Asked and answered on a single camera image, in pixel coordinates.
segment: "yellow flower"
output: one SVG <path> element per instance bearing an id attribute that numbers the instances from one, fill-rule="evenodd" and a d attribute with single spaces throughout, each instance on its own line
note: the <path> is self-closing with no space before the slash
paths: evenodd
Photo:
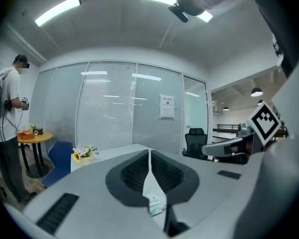
<path id="1" fill-rule="evenodd" d="M 79 154 L 77 152 L 74 153 L 74 160 L 78 163 L 80 162 Z"/>

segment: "glass partition wall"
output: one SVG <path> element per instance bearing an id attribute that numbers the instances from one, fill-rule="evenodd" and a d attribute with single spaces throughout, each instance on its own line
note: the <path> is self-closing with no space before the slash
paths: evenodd
<path id="1" fill-rule="evenodd" d="M 73 144 L 139 143 L 180 154 L 189 127 L 208 134 L 205 84 L 150 65 L 91 61 L 54 68 L 39 74 L 33 97 L 29 122 Z"/>

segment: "white t-shirt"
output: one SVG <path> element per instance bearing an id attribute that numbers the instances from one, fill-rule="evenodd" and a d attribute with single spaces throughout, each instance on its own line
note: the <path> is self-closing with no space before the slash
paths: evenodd
<path id="1" fill-rule="evenodd" d="M 2 103 L 4 104 L 7 100 L 19 98 L 19 73 L 14 67 L 5 68 L 0 74 L 2 72 L 8 72 L 8 75 L 3 79 L 3 86 L 1 86 Z M 5 111 L 4 116 L 0 118 L 0 142 L 16 137 L 17 125 L 15 123 L 15 107 L 12 107 L 10 111 Z"/>

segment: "controller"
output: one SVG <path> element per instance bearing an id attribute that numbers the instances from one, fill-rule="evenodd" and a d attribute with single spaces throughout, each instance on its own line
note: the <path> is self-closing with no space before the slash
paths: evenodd
<path id="1" fill-rule="evenodd" d="M 23 102 L 23 103 L 26 104 L 26 105 L 24 106 L 23 110 L 25 110 L 25 111 L 28 110 L 28 109 L 29 109 L 29 106 L 30 106 L 29 101 L 28 101 L 28 98 L 23 97 L 22 100 L 21 100 L 21 102 Z"/>

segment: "round wooden table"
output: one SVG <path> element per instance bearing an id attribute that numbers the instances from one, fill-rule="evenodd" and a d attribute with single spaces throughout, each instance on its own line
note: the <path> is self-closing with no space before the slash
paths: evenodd
<path id="1" fill-rule="evenodd" d="M 47 173 L 49 172 L 49 167 L 45 165 L 43 162 L 41 143 L 51 140 L 52 138 L 53 138 L 53 134 L 49 132 L 44 132 L 43 134 L 37 135 L 35 138 L 29 140 L 22 140 L 18 137 L 18 142 L 21 143 L 21 151 L 22 151 L 22 157 L 25 164 L 26 175 L 29 176 L 30 178 L 40 178 L 42 176 L 47 175 Z M 28 165 L 28 161 L 26 160 L 25 151 L 24 151 L 24 145 L 30 143 L 32 144 L 33 155 L 35 160 L 35 164 L 31 166 Z M 39 158 L 41 163 L 39 163 L 36 145 L 38 145 Z"/>

